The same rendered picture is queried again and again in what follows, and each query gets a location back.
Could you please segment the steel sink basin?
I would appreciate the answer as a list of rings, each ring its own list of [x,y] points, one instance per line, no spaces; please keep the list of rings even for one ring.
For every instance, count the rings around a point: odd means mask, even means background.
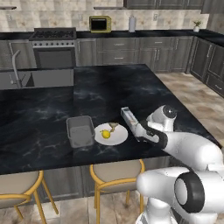
[[[22,88],[66,87],[74,84],[73,69],[18,71]],[[0,72],[0,90],[17,89],[13,71]]]

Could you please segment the grey sink tap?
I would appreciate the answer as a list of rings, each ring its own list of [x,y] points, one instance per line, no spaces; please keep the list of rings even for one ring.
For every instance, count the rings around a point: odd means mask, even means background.
[[[17,87],[18,88],[22,88],[22,83],[21,80],[19,79],[18,76],[18,70],[17,70],[17,66],[16,66],[16,57],[20,54],[20,50],[17,50],[13,55],[12,55],[12,66],[13,66],[13,70],[14,70],[14,74],[16,76],[16,83],[17,83]]]

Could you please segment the white plate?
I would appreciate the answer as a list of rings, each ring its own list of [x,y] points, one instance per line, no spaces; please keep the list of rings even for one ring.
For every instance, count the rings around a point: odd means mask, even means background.
[[[102,136],[103,130],[111,131],[112,128],[108,123],[103,123],[94,129],[94,140],[99,144],[114,146],[123,143],[128,138],[128,131],[121,124],[115,127],[115,130],[110,134],[110,138],[104,138]]]

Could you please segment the grey tupperware container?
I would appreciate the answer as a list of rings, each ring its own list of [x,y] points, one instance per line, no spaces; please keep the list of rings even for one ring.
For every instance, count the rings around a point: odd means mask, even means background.
[[[88,115],[68,118],[66,130],[72,148],[86,147],[94,143],[95,128]]]

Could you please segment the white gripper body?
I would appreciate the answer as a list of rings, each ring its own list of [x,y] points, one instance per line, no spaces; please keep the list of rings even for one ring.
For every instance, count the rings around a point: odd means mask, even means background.
[[[135,127],[135,138],[138,142],[147,142],[146,131],[148,129],[148,123],[146,121],[139,122]]]

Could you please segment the steel stove with oven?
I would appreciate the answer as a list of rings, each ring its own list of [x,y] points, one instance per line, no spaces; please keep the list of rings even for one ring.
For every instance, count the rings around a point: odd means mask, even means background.
[[[76,28],[35,28],[30,36],[37,68],[75,67]]]

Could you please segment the dark grey island cabinet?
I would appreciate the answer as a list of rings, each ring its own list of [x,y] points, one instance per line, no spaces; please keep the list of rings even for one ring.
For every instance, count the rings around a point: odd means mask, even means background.
[[[44,171],[45,182],[54,200],[70,200],[95,195],[95,182],[89,166]]]

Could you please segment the yellow microwave oven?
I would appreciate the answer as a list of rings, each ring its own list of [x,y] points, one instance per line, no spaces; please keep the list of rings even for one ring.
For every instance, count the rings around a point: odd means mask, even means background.
[[[92,33],[110,33],[111,32],[111,17],[90,16],[89,29]]]

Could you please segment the yellow stool with beige seat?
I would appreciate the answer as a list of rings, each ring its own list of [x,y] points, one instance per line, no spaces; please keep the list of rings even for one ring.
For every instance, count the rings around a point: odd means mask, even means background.
[[[18,207],[30,202],[32,196],[34,196],[42,224],[46,224],[46,217],[38,194],[40,185],[43,185],[54,212],[58,214],[58,208],[48,189],[43,171],[0,175],[0,209],[14,207],[17,215],[22,220],[24,217]]]
[[[137,189],[137,176],[145,172],[145,165],[142,159],[91,164],[89,172],[94,181],[96,224],[100,224],[101,193],[126,192],[126,204],[129,204],[130,192]]]

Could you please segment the white bottle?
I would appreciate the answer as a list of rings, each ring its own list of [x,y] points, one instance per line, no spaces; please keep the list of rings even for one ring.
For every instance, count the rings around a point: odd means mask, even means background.
[[[136,18],[134,16],[129,17],[129,32],[136,31]]]

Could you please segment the dark grey wall cabinets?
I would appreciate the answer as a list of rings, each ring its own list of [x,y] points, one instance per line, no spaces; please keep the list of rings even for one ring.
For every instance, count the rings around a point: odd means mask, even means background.
[[[123,0],[129,10],[201,10],[202,14],[224,14],[224,0]]]

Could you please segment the dark grey base cabinets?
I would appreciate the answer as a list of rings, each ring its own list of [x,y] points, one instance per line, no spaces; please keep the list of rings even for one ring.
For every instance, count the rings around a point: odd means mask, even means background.
[[[192,37],[80,38],[78,66],[145,64],[155,73],[184,72]]]
[[[190,74],[224,98],[224,46],[196,38]]]
[[[29,40],[0,40],[0,70],[12,69],[12,56],[16,51],[20,51],[16,57],[17,69],[37,67]]]

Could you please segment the small potted plant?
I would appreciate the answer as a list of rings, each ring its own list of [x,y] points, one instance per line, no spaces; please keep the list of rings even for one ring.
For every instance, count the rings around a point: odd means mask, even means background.
[[[200,25],[202,24],[202,21],[193,21],[194,23],[194,28],[193,28],[193,31],[194,32],[199,32],[200,31]]]

